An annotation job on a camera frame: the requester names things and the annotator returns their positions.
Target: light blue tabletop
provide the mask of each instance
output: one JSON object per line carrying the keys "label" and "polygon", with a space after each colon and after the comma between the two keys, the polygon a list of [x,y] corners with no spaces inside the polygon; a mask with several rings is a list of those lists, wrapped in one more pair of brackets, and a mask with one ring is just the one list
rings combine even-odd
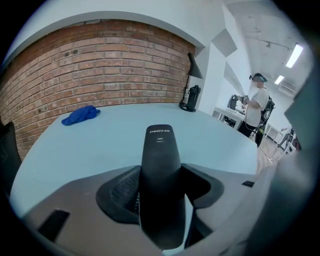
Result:
{"label": "light blue tabletop", "polygon": [[140,165],[146,128],[173,127],[182,163],[255,174],[257,145],[203,112],[172,103],[100,107],[94,119],[64,126],[63,114],[28,152],[15,177],[10,202],[19,217],[64,184],[113,169]]}

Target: black slot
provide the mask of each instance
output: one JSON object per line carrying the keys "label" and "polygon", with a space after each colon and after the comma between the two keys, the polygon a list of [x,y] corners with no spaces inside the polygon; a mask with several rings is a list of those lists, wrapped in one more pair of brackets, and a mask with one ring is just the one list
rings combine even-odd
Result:
{"label": "black slot", "polygon": [[51,242],[54,242],[69,215],[70,213],[67,211],[60,209],[54,210],[38,228],[38,232]]}
{"label": "black slot", "polygon": [[242,183],[242,185],[244,185],[244,186],[247,186],[247,187],[250,187],[250,188],[252,188],[253,186],[254,186],[254,182],[252,182],[252,181],[245,181],[244,183]]}

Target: blue cloth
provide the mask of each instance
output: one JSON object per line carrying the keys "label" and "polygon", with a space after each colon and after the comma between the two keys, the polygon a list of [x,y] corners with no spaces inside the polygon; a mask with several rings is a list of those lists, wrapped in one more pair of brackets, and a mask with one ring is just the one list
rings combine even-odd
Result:
{"label": "blue cloth", "polygon": [[101,111],[96,109],[94,106],[84,106],[75,111],[73,111],[66,119],[63,119],[61,123],[65,126],[70,126],[72,124],[80,123],[87,119],[92,119],[97,116]]}

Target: lamp shade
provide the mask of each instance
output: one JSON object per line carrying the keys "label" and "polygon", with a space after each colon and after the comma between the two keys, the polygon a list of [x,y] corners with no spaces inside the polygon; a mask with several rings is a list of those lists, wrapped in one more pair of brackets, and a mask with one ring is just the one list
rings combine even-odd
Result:
{"label": "lamp shade", "polygon": [[196,60],[191,52],[188,53],[188,57],[189,57],[191,65],[190,65],[190,69],[189,69],[189,72],[187,75],[195,77],[195,78],[203,79],[204,77],[202,76],[201,71],[197,66]]}

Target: lamp base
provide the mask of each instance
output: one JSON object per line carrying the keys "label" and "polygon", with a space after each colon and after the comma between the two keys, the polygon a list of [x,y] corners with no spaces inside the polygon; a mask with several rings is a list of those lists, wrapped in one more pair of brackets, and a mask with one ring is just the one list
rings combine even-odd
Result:
{"label": "lamp base", "polygon": [[196,112],[196,109],[192,109],[192,110],[187,109],[187,104],[181,103],[181,102],[179,103],[179,108],[184,111],[188,111],[188,112]]}

